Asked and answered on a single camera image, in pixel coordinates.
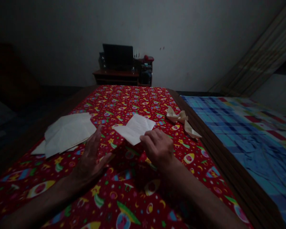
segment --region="monitor screen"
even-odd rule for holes
[[[109,68],[133,66],[133,47],[103,44],[105,62]]]

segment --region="curtain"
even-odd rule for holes
[[[249,97],[286,61],[286,6],[247,54],[215,86],[226,96]]]

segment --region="white paper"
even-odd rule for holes
[[[32,152],[31,155],[38,155],[45,153],[45,140],[43,140]]]
[[[173,123],[179,121],[182,124],[184,124],[185,120],[188,120],[187,115],[185,114],[185,111],[181,111],[179,115],[176,115],[172,107],[168,107],[167,112],[166,112],[166,117],[172,121]]]
[[[62,153],[94,134],[96,127],[90,118],[89,113],[71,114],[61,117],[49,126],[44,134],[46,157]]]
[[[200,134],[198,134],[191,125],[185,120],[184,122],[184,130],[187,132],[192,138],[201,138]]]
[[[152,130],[155,124],[156,122],[153,120],[134,114],[126,126],[115,126],[113,129],[129,141],[130,144],[136,145],[141,141],[140,136],[144,135],[146,131]]]
[[[74,151],[76,148],[78,148],[78,146],[74,146],[74,147],[68,149],[67,152]]]

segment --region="forearm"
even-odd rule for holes
[[[246,228],[207,187],[198,181],[186,167],[174,158],[163,174],[177,187],[178,191],[201,210],[217,228]]]
[[[36,223],[46,221],[49,213],[70,200],[77,190],[78,186],[71,184],[68,177],[62,178],[49,190],[5,218],[0,228],[32,228]]]

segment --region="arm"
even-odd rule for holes
[[[0,228],[32,228],[44,223],[61,205],[72,200],[76,194],[87,187],[98,175],[109,160],[107,154],[97,163],[97,151],[101,137],[101,125],[87,140],[81,160],[67,177],[60,179],[53,187],[39,197],[18,209],[0,223]]]
[[[174,157],[173,141],[162,130],[148,131],[140,138],[151,162],[216,228],[246,228],[227,206]]]

